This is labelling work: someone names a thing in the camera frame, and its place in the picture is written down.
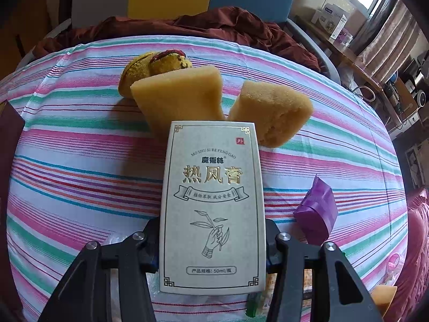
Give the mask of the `purple pleated snack packet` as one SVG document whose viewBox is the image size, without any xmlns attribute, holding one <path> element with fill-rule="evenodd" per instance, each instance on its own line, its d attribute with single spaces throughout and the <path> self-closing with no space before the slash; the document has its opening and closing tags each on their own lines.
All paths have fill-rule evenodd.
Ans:
<svg viewBox="0 0 429 322">
<path fill-rule="evenodd" d="M 338 209 L 329 185 L 315 176 L 310 190 L 294 210 L 294 218 L 309 244 L 321 246 L 330 236 Z"/>
</svg>

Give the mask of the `white ointment box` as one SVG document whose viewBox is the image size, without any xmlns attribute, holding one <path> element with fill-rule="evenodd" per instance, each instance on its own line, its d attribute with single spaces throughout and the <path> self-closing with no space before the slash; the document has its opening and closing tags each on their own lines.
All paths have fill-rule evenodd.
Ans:
<svg viewBox="0 0 429 322">
<path fill-rule="evenodd" d="M 159 275 L 160 290 L 170 294 L 249 294 L 265 288 L 265 207 L 254 124 L 172 123 Z"/>
</svg>

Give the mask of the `yellow sponge block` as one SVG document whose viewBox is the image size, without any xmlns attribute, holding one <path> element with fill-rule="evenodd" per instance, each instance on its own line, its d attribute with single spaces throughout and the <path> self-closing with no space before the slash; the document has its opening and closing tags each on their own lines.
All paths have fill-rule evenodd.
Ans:
<svg viewBox="0 0 429 322">
<path fill-rule="evenodd" d="M 289 86 L 243 83 L 228 120 L 252 122 L 261 146 L 278 148 L 288 142 L 313 113 L 310 98 Z"/>
<path fill-rule="evenodd" d="M 131 93 L 151 133 L 169 136 L 173 121 L 223 121 L 223 80 L 213 65 L 186 68 L 135 82 Z"/>
</svg>

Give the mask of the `yellow knitted sock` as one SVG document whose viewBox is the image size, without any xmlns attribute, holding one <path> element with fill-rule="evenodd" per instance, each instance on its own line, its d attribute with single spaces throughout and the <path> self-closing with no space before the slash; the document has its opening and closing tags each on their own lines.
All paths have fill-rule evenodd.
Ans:
<svg viewBox="0 0 429 322">
<path fill-rule="evenodd" d="M 122 71 L 118 87 L 119 94 L 132 99 L 130 86 L 140 79 L 192 67 L 193 64 L 186 54 L 178 49 L 141 54 L 130 61 Z"/>
</svg>

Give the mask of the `cracker packet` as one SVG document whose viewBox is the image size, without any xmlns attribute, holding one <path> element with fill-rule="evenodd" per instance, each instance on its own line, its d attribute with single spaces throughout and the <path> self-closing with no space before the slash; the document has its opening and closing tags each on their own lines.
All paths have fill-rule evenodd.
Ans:
<svg viewBox="0 0 429 322">
<path fill-rule="evenodd" d="M 265 289 L 262 292 L 249 294 L 246 303 L 246 316 L 249 318 L 266 318 L 276 285 L 277 274 L 267 274 Z"/>
</svg>

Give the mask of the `striped bed sheet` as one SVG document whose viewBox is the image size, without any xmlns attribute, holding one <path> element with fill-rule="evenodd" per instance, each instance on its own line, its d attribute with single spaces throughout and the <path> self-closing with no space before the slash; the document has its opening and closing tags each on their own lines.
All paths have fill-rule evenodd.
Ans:
<svg viewBox="0 0 429 322">
<path fill-rule="evenodd" d="M 134 57 L 179 49 L 223 77 L 224 111 L 244 81 L 284 84 L 313 115 L 285 145 L 260 151 L 265 215 L 299 235 L 293 212 L 320 177 L 338 217 L 330 238 L 368 289 L 391 283 L 406 255 L 408 219 L 398 159 L 385 125 L 355 94 L 315 71 L 233 42 L 135 36 L 56 52 L 1 81 L 25 120 L 14 154 L 6 240 L 23 315 L 36 321 L 62 275 L 91 240 L 128 236 L 159 214 L 165 149 L 119 79 Z"/>
</svg>

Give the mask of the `pink plastic cup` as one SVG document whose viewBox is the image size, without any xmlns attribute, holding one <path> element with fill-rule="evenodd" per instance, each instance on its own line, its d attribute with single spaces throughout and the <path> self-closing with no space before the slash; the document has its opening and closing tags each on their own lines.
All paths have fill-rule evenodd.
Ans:
<svg viewBox="0 0 429 322">
<path fill-rule="evenodd" d="M 402 267 L 402 256 L 399 253 L 392 253 L 392 255 L 390 255 L 388 258 L 386 267 L 388 279 L 396 279 L 400 275 Z"/>
</svg>

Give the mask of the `pink pillow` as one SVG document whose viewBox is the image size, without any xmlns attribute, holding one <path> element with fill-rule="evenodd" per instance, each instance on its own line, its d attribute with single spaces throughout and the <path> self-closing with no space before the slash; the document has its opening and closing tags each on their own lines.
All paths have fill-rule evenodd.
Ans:
<svg viewBox="0 0 429 322">
<path fill-rule="evenodd" d="M 406 196 L 408 243 L 397 292 L 385 321 L 405 321 L 428 288 L 428 190 L 420 188 Z"/>
</svg>

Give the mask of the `wooden desk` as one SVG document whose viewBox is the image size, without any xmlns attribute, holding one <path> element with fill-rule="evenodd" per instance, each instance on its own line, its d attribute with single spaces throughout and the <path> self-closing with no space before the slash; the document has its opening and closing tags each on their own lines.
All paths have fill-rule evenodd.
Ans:
<svg viewBox="0 0 429 322">
<path fill-rule="evenodd" d="M 339 66 L 340 63 L 344 63 L 345 67 L 351 69 L 356 78 L 365 81 L 366 86 L 380 99 L 384 105 L 384 111 L 387 112 L 387 115 L 390 117 L 390 119 L 386 121 L 387 131 L 389 133 L 395 129 L 399 130 L 410 127 L 420 120 L 417 103 L 412 98 L 411 94 L 408 93 L 401 79 L 397 79 L 393 84 L 398 94 L 397 103 L 401 107 L 401 111 L 397 111 L 393 105 L 394 92 L 392 92 L 390 97 L 387 96 L 387 92 L 385 91 L 387 89 L 387 83 L 382 83 L 375 79 L 375 77 L 370 74 L 370 71 L 364 67 L 360 59 L 348 47 L 340 44 L 337 39 L 334 41 L 330 39 L 327 32 L 322 31 L 315 24 L 305 21 L 299 16 L 296 16 L 295 20 L 299 27 L 309 32 L 310 35 L 315 36 L 326 49 L 332 52 L 335 59 L 332 61 L 334 64 Z"/>
</svg>

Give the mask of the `maroon blanket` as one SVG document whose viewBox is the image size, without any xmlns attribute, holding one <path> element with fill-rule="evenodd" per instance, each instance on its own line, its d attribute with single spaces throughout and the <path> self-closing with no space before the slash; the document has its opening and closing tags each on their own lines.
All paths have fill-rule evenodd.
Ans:
<svg viewBox="0 0 429 322">
<path fill-rule="evenodd" d="M 220 39 L 259 49 L 291 60 L 315 72 L 321 67 L 315 54 L 301 47 L 276 23 L 262 21 L 240 7 L 221 7 L 173 20 L 134 20 L 109 17 L 88 28 L 65 30 L 54 38 L 41 40 L 33 50 L 36 59 L 79 44 L 127 36 L 194 36 Z"/>
</svg>

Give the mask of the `white product box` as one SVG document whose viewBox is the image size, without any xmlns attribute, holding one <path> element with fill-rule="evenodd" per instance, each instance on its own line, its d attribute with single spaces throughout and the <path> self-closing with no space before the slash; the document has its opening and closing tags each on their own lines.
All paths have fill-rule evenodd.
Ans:
<svg viewBox="0 0 429 322">
<path fill-rule="evenodd" d="M 326 3 L 323 8 L 317 9 L 311 19 L 311 23 L 328 34 L 330 39 L 335 40 L 344 29 L 350 16 L 335 4 Z"/>
</svg>

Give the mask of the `pink patterned curtain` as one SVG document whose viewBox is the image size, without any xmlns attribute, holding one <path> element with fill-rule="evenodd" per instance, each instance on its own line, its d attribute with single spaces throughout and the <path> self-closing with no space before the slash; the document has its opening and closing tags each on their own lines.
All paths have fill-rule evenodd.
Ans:
<svg viewBox="0 0 429 322">
<path fill-rule="evenodd" d="M 381 0 L 350 48 L 370 74 L 385 83 L 405 63 L 422 34 L 402 0 Z"/>
</svg>

